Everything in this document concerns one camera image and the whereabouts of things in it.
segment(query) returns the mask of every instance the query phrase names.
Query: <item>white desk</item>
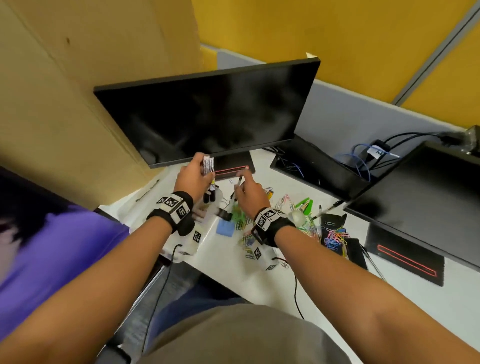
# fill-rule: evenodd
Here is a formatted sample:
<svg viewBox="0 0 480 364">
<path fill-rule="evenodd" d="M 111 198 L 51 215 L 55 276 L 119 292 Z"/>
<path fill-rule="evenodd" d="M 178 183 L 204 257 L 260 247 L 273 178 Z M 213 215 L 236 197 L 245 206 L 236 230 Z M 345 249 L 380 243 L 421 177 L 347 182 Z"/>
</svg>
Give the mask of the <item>white desk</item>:
<svg viewBox="0 0 480 364">
<path fill-rule="evenodd" d="M 314 201 L 314 208 L 318 208 L 319 204 L 325 208 L 336 201 L 327 194 L 270 169 L 274 154 L 263 150 L 255 150 L 251 154 L 256 169 L 255 180 L 263 186 L 274 189 L 272 205 L 284 194 L 288 194 L 297 202 L 310 197 Z M 152 189 L 155 196 L 172 191 L 177 173 L 177 166 L 170 167 L 168 173 L 165 173 L 164 178 L 155 186 L 155 191 Z M 229 180 L 219 181 L 217 185 L 226 196 L 233 192 L 233 184 Z M 119 207 L 129 198 L 131 199 L 131 196 L 102 208 L 112 216 L 118 217 Z M 154 198 L 149 199 L 152 200 L 150 205 L 146 204 L 139 214 L 146 216 L 151 211 L 150 206 L 155 202 Z M 332 213 L 341 215 L 342 207 L 332 210 Z M 361 244 L 365 243 L 368 228 L 366 221 L 349 215 L 345 227 L 352 237 L 358 238 Z M 216 234 L 213 238 L 203 241 L 197 253 L 186 257 L 185 261 L 252 303 L 265 304 L 299 317 L 293 299 L 295 279 L 291 269 L 279 266 L 271 271 L 260 270 L 255 261 L 244 258 L 244 252 L 237 243 L 238 239 L 239 235 L 228 238 Z M 166 247 L 169 244 L 174 244 L 173 240 L 169 239 Z M 445 259 L 444 286 L 439 287 L 374 255 L 372 259 L 388 283 L 480 351 L 479 272 Z M 367 265 L 370 272 L 376 274 L 369 262 Z M 328 279 L 328 273 L 325 274 L 325 279 Z M 321 327 L 347 353 L 353 363 L 361 363 L 300 285 L 297 300 L 306 320 Z"/>
</svg>

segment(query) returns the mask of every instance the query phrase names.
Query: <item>blue eraser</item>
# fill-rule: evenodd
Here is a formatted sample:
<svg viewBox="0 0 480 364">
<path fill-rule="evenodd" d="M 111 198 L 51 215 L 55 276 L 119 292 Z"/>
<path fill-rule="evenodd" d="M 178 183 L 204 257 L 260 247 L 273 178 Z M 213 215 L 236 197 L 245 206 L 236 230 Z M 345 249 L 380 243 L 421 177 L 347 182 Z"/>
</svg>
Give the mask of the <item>blue eraser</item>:
<svg viewBox="0 0 480 364">
<path fill-rule="evenodd" d="M 220 220 L 216 227 L 216 233 L 232 237 L 235 232 L 235 223 L 233 221 Z"/>
</svg>

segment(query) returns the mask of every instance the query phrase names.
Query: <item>wristband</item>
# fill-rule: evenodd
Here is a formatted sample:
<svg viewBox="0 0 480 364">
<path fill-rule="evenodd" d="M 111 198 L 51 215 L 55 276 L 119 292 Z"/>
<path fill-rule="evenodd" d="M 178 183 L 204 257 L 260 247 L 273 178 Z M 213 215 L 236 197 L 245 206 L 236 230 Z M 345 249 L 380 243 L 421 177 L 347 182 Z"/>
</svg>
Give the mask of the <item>wristband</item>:
<svg viewBox="0 0 480 364">
<path fill-rule="evenodd" d="M 295 227 L 295 224 L 281 210 L 267 207 L 255 217 L 252 234 L 260 243 L 276 248 L 275 235 L 284 226 Z"/>
<path fill-rule="evenodd" d="M 172 227 L 172 234 L 178 231 L 180 236 L 185 236 L 195 227 L 192 208 L 192 197 L 184 191 L 177 191 L 160 198 L 147 219 L 152 216 L 161 217 Z"/>
</svg>

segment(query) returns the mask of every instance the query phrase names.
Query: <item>monitor base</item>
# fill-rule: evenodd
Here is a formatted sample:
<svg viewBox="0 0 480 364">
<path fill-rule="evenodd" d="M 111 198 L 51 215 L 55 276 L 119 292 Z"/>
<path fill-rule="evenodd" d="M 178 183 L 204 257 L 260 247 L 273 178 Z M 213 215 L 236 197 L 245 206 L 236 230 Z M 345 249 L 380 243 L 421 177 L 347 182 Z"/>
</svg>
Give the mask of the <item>monitor base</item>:
<svg viewBox="0 0 480 364">
<path fill-rule="evenodd" d="M 381 227 L 368 226 L 365 249 L 439 286 L 444 285 L 445 258 Z"/>
<path fill-rule="evenodd" d="M 255 166 L 248 151 L 215 157 L 214 161 L 216 181 L 235 177 L 239 170 L 249 169 L 255 173 Z"/>
</svg>

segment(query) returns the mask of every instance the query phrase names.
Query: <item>computer monitor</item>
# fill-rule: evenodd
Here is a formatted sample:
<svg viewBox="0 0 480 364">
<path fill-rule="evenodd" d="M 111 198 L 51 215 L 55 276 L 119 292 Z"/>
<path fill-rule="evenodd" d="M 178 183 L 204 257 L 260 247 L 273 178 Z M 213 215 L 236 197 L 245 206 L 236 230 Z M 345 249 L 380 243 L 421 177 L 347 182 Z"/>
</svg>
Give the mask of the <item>computer monitor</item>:
<svg viewBox="0 0 480 364">
<path fill-rule="evenodd" d="M 424 142 L 345 210 L 480 270 L 480 158 Z"/>
<path fill-rule="evenodd" d="M 94 88 L 150 167 L 291 139 L 320 60 L 260 64 Z"/>
</svg>

